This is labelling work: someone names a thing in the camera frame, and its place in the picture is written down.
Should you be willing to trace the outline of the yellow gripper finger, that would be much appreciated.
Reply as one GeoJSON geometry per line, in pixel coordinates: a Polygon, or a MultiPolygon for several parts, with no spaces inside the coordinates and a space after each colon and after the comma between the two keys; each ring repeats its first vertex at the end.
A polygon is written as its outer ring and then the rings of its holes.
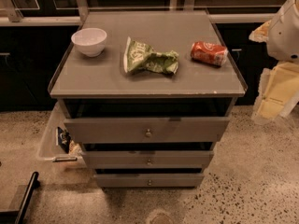
{"type": "Polygon", "coordinates": [[[288,117],[299,102],[299,64],[278,62],[273,69],[265,68],[258,93],[251,116],[256,124],[288,117]]]}
{"type": "Polygon", "coordinates": [[[270,21],[264,22],[261,26],[256,28],[254,31],[252,31],[249,35],[249,40],[253,42],[266,42],[268,39],[268,29],[270,26],[270,21]]]}

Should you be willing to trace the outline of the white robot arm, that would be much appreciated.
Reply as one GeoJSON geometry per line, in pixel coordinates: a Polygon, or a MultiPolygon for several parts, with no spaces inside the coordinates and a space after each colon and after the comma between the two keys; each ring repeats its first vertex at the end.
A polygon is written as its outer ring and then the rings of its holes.
{"type": "Polygon", "coordinates": [[[263,70],[253,106],[252,120],[264,125],[286,118],[299,101],[299,0],[287,0],[249,39],[265,42],[268,55],[278,60],[263,70]]]}

